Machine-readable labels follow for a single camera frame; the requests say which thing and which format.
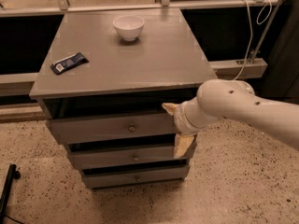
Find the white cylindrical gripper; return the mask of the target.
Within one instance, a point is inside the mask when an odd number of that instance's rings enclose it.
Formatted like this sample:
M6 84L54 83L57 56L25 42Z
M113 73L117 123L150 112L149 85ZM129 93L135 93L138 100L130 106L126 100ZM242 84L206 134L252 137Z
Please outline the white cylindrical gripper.
M174 116L176 127L180 133L175 136L173 156L178 159L191 157L195 134L203 127L203 114L196 100L189 100L181 104L162 103L162 108Z

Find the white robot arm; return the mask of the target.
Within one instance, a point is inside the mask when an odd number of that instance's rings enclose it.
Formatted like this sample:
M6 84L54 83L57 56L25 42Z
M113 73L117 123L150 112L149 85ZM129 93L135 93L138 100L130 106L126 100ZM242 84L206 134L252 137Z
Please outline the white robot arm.
M248 124L280 142L299 149L299 105L267 100L255 95L245 81L211 79L196 96L181 104L164 103L177 133L173 155L185 155L199 131L221 119Z

